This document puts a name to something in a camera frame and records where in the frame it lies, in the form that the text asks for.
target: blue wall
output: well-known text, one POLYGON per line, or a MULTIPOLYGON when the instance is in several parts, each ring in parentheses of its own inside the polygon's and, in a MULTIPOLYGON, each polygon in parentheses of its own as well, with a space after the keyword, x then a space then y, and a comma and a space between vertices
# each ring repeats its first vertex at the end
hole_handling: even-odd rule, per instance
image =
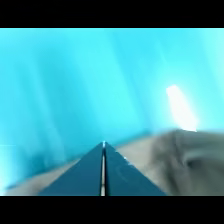
POLYGON ((111 144, 176 127, 177 85, 198 129, 224 123, 220 29, 0 29, 0 188, 111 144))

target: blue curtain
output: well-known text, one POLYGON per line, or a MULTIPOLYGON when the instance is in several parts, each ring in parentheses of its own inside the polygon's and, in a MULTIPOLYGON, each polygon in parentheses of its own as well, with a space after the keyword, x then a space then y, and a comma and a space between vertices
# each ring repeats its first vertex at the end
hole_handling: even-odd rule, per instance
POLYGON ((175 84, 199 119, 224 122, 223 29, 0 29, 0 189, 177 125, 175 84))

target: gray fabric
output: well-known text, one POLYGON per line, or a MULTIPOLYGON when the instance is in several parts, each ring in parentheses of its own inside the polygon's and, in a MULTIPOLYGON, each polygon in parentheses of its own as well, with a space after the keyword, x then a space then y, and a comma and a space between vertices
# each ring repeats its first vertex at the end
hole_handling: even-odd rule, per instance
POLYGON ((224 195, 224 134, 174 130, 154 138, 150 157, 151 178, 169 195, 224 195))

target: gray cloth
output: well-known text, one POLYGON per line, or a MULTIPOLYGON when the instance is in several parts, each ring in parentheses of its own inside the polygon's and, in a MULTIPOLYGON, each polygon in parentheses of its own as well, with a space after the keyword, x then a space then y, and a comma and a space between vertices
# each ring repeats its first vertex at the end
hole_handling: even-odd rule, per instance
POLYGON ((148 174, 168 195, 224 195, 224 134, 174 130, 155 137, 148 174))

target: cyan surface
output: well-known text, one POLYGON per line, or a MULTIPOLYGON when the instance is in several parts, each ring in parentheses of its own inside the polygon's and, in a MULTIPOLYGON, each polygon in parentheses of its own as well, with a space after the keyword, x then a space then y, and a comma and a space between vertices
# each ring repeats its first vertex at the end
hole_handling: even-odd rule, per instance
POLYGON ((0 189, 83 155, 176 127, 175 84, 223 130, 223 29, 0 29, 0 189))

